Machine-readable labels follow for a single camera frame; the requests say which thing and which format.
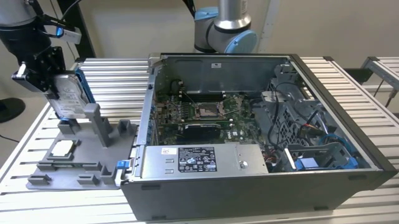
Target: blue cable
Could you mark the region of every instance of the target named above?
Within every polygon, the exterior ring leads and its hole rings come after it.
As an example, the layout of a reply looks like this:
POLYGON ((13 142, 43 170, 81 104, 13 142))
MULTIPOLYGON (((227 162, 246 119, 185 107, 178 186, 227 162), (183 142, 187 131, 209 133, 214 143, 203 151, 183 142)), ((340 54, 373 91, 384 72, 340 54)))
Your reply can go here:
POLYGON ((328 134, 328 135, 325 135, 325 136, 321 138, 321 140, 320 140, 320 145, 324 144, 324 141, 325 141, 325 139, 326 139, 328 137, 336 137, 340 141, 344 142, 345 147, 348 148, 348 150, 349 150, 350 152, 353 152, 353 150, 352 150, 352 145, 350 145, 349 141, 348 141, 346 139, 344 139, 342 137, 340 137, 337 134, 328 134))

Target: blue latch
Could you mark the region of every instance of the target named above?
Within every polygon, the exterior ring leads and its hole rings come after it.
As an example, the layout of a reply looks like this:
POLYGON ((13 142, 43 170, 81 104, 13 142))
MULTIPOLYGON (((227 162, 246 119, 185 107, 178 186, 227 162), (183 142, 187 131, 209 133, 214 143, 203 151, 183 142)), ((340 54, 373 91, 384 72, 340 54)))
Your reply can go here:
POLYGON ((131 161, 130 160, 121 160, 117 163, 117 169, 129 169, 131 167, 131 161))

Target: black pole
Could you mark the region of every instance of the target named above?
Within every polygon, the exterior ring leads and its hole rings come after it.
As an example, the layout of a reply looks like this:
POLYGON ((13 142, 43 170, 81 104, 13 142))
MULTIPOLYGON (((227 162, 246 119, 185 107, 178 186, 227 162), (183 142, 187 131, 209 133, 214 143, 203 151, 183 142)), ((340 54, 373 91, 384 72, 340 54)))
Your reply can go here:
MULTIPOLYGON (((66 10, 70 8, 70 6, 74 4, 77 0, 58 0, 58 4, 62 10, 62 13, 66 13, 66 10)), ((70 23, 73 26, 78 27, 82 32, 82 39, 81 44, 77 44, 77 50, 79 52, 79 57, 89 58, 89 57, 97 57, 95 56, 95 49, 93 45, 93 41, 90 39, 87 27, 86 27, 86 21, 82 15, 79 4, 77 4, 67 16, 66 16, 66 22, 70 23)))

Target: small white component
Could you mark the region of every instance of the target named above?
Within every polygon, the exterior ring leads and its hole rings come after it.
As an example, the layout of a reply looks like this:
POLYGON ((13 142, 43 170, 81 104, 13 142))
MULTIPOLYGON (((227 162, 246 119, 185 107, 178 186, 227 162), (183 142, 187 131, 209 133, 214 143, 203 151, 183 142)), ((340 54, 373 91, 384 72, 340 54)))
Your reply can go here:
POLYGON ((162 148, 163 155, 175 155, 178 153, 178 148, 162 148))
POLYGON ((54 156, 66 156, 74 147, 74 141, 62 140, 57 143, 51 153, 54 156))
POLYGON ((211 68, 221 69, 222 68, 222 63, 213 63, 211 68))

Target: hard drive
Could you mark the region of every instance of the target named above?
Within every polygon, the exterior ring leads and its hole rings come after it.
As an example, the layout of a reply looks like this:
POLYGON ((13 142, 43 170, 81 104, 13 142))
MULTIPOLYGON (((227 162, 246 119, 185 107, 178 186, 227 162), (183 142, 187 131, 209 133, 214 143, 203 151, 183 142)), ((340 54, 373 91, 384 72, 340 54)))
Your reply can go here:
POLYGON ((61 119, 85 119, 85 107, 95 103, 85 74, 81 70, 54 76, 59 99, 49 99, 61 119))

